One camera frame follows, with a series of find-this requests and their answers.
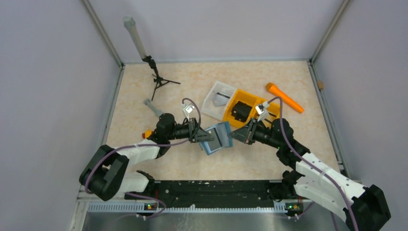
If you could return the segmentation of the blue card holder wallet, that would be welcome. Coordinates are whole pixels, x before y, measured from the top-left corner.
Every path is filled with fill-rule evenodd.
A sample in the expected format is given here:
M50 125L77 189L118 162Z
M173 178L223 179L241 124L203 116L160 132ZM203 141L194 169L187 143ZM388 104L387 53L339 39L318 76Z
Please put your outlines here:
M223 148L231 148L233 140L229 136L231 133L231 126L228 121L215 124L205 129L207 133L213 138L211 141L204 141L200 143L200 147L207 155L211 155Z

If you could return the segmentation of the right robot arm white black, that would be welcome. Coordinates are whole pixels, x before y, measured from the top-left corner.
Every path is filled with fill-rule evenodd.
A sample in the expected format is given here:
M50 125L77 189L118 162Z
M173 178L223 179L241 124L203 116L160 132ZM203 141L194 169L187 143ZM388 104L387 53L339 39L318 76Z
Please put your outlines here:
M340 218L349 230L379 231L390 220L382 189L355 182L318 159L293 137L286 119L275 119L270 127L251 119L229 137L248 145L260 142L276 148L278 159L292 169L283 176L283 194L312 200Z

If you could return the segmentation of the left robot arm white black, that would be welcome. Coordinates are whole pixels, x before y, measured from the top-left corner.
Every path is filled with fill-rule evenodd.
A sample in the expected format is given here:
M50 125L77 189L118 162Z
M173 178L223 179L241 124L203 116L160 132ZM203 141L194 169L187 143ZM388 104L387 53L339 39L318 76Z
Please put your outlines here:
M143 141L118 148L106 144L100 146L82 171L79 183L86 193L103 201L112 199L118 192L136 192L141 198L148 199L154 193L154 186L150 183L152 177L138 171L135 180L126 180L125 173L129 166L162 157L173 146L171 140L178 140L178 144L199 143L213 141L214 137L202 129L195 118L186 118L178 124L172 114L161 114L155 130L145 135Z

